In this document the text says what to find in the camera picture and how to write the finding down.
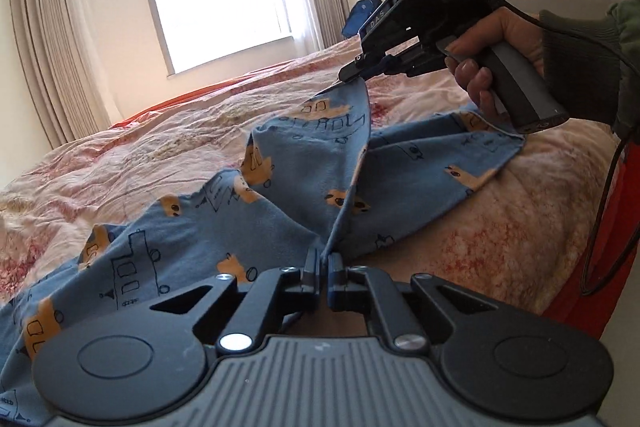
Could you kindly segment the green sleeved right forearm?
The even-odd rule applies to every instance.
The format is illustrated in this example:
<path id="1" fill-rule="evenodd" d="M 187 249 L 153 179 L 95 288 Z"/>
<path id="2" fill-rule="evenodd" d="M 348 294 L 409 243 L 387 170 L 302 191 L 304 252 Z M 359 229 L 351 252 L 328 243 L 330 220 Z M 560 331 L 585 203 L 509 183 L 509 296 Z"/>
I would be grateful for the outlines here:
<path id="1" fill-rule="evenodd" d="M 607 124 L 620 138 L 639 136 L 639 0 L 612 4 L 600 20 L 572 20 L 549 11 L 544 78 L 573 118 Z"/>

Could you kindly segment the right hand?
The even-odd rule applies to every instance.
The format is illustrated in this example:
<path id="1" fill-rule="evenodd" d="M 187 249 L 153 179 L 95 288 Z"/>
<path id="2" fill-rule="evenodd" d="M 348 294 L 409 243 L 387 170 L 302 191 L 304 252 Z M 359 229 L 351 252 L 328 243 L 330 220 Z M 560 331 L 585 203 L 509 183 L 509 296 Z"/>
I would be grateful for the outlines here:
<path id="1" fill-rule="evenodd" d="M 450 53 L 445 58 L 449 72 L 491 122 L 504 121 L 504 118 L 498 113 L 492 93 L 491 70 L 480 66 L 475 57 L 485 48 L 503 41 L 526 57 L 539 75 L 544 75 L 544 32 L 507 8 L 482 18 L 446 47 Z"/>

